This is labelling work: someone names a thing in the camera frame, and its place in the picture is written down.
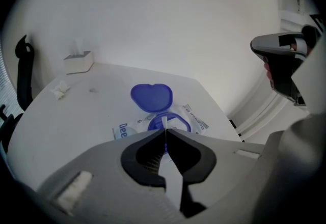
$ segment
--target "white tissue box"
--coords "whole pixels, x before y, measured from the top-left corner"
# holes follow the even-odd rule
[[[93,53],[85,51],[83,55],[69,55],[63,62],[66,74],[87,72],[94,63]]]

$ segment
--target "crumpled tissue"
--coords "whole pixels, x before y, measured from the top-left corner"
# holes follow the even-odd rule
[[[67,83],[64,81],[60,81],[59,84],[54,88],[51,89],[50,92],[54,93],[57,100],[62,98],[65,93],[70,89],[69,86],[67,86]]]

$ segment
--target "table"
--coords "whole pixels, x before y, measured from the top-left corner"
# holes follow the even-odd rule
[[[56,100],[49,90],[61,80],[71,88]],[[189,104],[209,126],[204,135],[240,141],[223,111],[195,79],[95,63],[87,73],[58,76],[30,104],[8,147],[8,164],[16,178],[37,190],[82,152],[114,140],[112,128],[144,118],[147,113],[130,97],[131,88],[139,83],[167,84],[174,104]]]

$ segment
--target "open plastic lid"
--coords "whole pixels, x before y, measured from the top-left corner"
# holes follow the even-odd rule
[[[140,109],[151,114],[166,111],[173,101],[171,88],[161,83],[136,85],[130,95]]]

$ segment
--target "white table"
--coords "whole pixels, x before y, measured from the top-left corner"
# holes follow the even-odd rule
[[[64,80],[71,89],[56,100],[49,90]],[[187,77],[117,65],[94,64],[87,73],[61,75],[28,107],[9,144],[7,159],[18,180],[36,190],[54,171],[87,149],[114,140],[112,128],[144,118],[131,99],[139,83],[164,83],[174,104],[189,104],[209,128],[204,135],[240,141],[205,89]]]

